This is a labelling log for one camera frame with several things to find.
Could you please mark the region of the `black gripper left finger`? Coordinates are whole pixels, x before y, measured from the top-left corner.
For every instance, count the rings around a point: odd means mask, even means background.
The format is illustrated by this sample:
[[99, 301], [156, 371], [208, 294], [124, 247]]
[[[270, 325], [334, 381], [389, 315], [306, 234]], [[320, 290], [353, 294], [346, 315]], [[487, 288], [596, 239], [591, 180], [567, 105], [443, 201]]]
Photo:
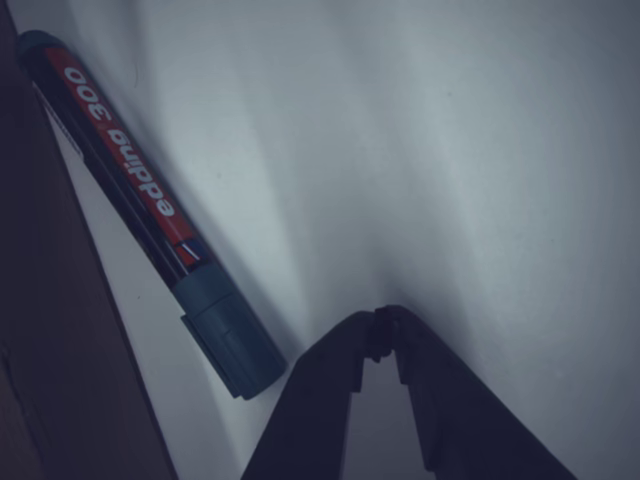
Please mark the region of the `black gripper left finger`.
[[351, 395], [362, 386], [372, 312], [336, 325], [296, 362], [244, 479], [342, 477]]

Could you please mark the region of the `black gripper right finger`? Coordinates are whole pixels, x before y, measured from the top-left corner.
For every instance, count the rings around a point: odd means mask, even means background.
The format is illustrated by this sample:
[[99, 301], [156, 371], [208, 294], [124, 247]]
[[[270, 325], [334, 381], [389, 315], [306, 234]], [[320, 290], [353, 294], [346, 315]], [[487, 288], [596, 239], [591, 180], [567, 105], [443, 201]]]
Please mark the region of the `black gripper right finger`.
[[390, 329], [427, 471], [437, 479], [575, 477], [417, 315], [389, 305], [378, 318]]

